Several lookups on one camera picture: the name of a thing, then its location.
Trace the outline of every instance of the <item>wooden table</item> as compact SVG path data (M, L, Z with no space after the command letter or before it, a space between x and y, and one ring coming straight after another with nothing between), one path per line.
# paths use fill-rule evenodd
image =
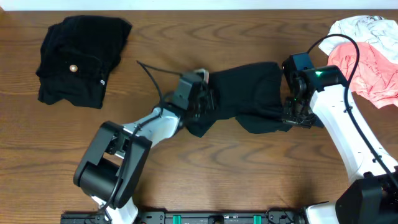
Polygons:
M40 46L47 27L77 14L118 16L134 28L112 72L101 110L63 100L37 101ZM335 20L354 15L398 19L397 11L6 12L0 17L0 223L59 223L65 210L95 210L72 182L100 124L147 115L157 92L139 68L214 72L253 62L281 63L306 51ZM326 55L314 50L316 66ZM177 78L154 73L163 91ZM283 79L282 97L288 94ZM376 109L355 96L384 147L398 157L398 108ZM203 138L186 130L153 148L134 195L168 210L266 210L336 200L349 186L326 129L249 134L235 119Z

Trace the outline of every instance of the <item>pink cloth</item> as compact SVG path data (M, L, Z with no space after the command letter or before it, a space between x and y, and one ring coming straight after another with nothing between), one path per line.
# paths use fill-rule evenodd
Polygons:
M349 88L377 108L398 106L398 64L391 63L368 43L358 42L359 64ZM328 65L337 65L348 79L356 59L352 43L340 44L329 55Z

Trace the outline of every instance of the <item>white cloth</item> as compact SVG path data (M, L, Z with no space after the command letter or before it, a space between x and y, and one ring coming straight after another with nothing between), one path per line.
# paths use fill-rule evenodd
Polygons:
M395 21L381 16L354 16L336 21L329 34L344 34L356 42L371 44L390 62L398 63L398 25ZM338 45L349 42L343 37L329 37L319 48L327 55Z

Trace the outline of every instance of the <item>black cloth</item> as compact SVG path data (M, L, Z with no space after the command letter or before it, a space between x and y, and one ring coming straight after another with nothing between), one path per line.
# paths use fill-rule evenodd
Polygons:
M67 17L49 27L40 49L39 101L61 99L100 109L110 71L120 62L131 25L120 18ZM70 70L71 65L77 71Z
M187 124L189 132L202 137L219 119L235 117L250 133L288 131L280 101L282 72L277 63L261 62L210 74L217 109Z

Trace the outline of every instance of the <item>button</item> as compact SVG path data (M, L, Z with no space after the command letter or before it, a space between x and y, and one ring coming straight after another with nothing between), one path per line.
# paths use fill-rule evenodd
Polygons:
M71 65L71 66L69 66L69 70L71 72L77 72L77 66L76 65Z

